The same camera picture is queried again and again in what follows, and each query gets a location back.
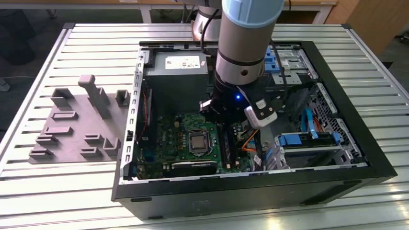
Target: wooden table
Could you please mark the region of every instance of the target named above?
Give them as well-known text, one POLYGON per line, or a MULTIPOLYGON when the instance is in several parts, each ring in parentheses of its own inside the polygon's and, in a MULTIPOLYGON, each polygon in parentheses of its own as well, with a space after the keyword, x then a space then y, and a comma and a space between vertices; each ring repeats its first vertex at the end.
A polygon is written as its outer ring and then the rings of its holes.
MULTIPOLYGON (((313 24, 323 24, 337 3, 338 0, 291 0, 290 10, 317 12, 313 24)), ((150 10, 181 10, 182 4, 171 0, 0 0, 0 9, 137 9, 142 22, 151 23, 150 10)))

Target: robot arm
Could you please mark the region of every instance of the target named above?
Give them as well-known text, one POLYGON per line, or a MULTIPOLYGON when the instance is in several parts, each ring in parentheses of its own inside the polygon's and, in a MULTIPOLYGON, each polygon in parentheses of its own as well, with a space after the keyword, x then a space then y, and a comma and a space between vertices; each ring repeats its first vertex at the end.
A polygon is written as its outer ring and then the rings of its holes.
MULTIPOLYGON (((263 96, 265 86, 258 77, 263 73, 263 57, 283 0, 173 1, 198 5, 203 20, 215 8, 222 8, 215 14, 221 22, 211 21, 203 34, 205 40, 215 40, 214 31, 219 32, 213 97, 201 102, 201 114, 215 123, 226 123, 226 120, 239 121, 242 116, 237 113, 243 111, 241 114, 251 127, 263 127, 275 120, 277 114, 263 96)), ((197 35, 195 22, 193 30, 195 37, 201 35, 197 35)))

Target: gray floor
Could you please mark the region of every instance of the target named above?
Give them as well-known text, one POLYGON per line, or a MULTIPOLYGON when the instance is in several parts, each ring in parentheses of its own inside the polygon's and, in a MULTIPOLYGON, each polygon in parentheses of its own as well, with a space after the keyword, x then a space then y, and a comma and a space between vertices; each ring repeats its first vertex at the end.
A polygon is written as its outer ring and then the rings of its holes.
MULTIPOLYGON (((25 14, 37 33, 37 36, 29 40, 35 58, 26 65, 11 66, 0 57, 1 77, 35 77, 63 23, 141 23, 141 14, 137 10, 58 10, 55 19, 49 19, 45 10, 26 10, 25 14)), ((162 17, 157 11, 151 11, 153 22, 171 23, 179 21, 181 11, 174 10, 166 15, 167 18, 162 17)), ((394 62, 390 72, 407 90, 409 46, 392 40, 379 59, 381 61, 394 62)), ((7 92, 0 92, 0 140, 33 82, 30 78, 9 78, 5 80, 11 88, 7 92)))

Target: white label sticker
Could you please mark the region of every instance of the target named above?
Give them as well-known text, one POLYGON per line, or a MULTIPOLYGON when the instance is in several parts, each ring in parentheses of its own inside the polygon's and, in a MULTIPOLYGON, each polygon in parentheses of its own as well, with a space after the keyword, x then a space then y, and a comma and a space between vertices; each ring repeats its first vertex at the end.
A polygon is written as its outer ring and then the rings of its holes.
POLYGON ((261 159, 257 155, 254 155, 254 162, 258 164, 258 166, 261 166, 261 159))
POLYGON ((198 69, 198 56, 171 56, 165 59, 165 69, 198 69))

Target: black cable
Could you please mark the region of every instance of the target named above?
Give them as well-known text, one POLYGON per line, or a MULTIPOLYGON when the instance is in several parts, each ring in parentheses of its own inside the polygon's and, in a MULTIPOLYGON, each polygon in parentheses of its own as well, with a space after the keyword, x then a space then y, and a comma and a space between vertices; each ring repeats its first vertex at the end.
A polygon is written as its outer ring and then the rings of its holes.
POLYGON ((189 14, 187 14, 187 17, 186 17, 186 21, 185 21, 185 23, 187 23, 187 21, 189 21, 189 19, 190 19, 190 16, 191 16, 193 10, 194 10, 194 5, 191 6, 191 9, 190 9, 190 12, 189 12, 189 14))
POLYGON ((211 16, 210 16, 210 18, 209 18, 209 20, 206 20, 206 22, 205 22, 205 25, 203 25, 203 30, 202 30, 202 36, 201 36, 201 38, 199 38, 199 48, 201 48, 201 50, 202 50, 202 53, 203 54, 206 54, 205 53, 205 45, 203 45, 203 41, 205 41, 205 30, 206 30, 206 28, 207 28, 207 26, 209 26, 209 24, 210 24, 210 21, 213 20, 213 18, 214 18, 214 16, 215 16, 215 14, 218 13, 218 9, 215 9, 214 10, 214 12, 213 12, 213 14, 211 14, 211 16))
POLYGON ((179 23, 185 22, 185 11, 186 11, 186 5, 183 4, 183 11, 181 13, 181 21, 179 21, 179 23))
POLYGON ((269 44, 270 44, 271 47, 273 47, 273 51, 274 51, 274 55, 275 55, 275 59, 277 59, 277 65, 278 65, 278 68, 279 68, 279 74, 281 74, 282 83, 283 83, 283 96, 282 96, 282 101, 283 101, 283 103, 285 103, 286 97, 287 97, 287 84, 286 84, 286 78, 285 78, 283 68, 282 68, 282 65, 281 65, 281 60, 279 60, 279 56, 278 56, 278 51, 277 51, 277 48, 275 48, 273 39, 269 40, 269 44))

